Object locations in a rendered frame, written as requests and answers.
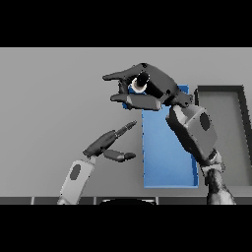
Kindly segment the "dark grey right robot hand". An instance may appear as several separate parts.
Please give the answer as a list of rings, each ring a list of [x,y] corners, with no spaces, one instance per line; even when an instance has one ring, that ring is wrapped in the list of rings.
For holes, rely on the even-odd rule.
[[[171,77],[149,63],[139,63],[129,69],[104,75],[102,78],[105,81],[118,81],[119,92],[113,94],[110,100],[124,103],[129,94],[129,84],[141,72],[146,72],[150,75],[146,95],[144,96],[146,103],[142,109],[159,111],[163,104],[165,106],[179,105],[182,108],[186,108],[192,103],[190,94],[182,91]]]

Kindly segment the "blue bin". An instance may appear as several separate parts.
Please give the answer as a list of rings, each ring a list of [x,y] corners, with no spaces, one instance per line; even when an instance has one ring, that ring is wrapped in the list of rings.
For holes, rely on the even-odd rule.
[[[142,110],[144,187],[148,189],[197,188],[198,168],[165,121],[169,107]]]

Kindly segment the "dark grey bin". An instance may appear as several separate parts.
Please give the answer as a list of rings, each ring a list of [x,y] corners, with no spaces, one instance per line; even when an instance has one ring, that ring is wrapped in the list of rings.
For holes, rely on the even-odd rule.
[[[252,127],[243,86],[198,86],[195,102],[210,113],[227,186],[252,187]]]

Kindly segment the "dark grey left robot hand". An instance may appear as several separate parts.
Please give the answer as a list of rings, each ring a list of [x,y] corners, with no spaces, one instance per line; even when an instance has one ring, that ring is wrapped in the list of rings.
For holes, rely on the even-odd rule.
[[[93,143],[91,143],[84,151],[83,154],[87,158],[91,157],[99,157],[103,155],[105,158],[123,162],[125,160],[129,160],[134,158],[136,155],[134,153],[122,153],[115,150],[111,150],[110,147],[114,144],[114,142],[125,134],[127,131],[131,130],[137,121],[132,121],[119,130],[111,130],[107,133],[101,135],[98,139],[96,139]]]

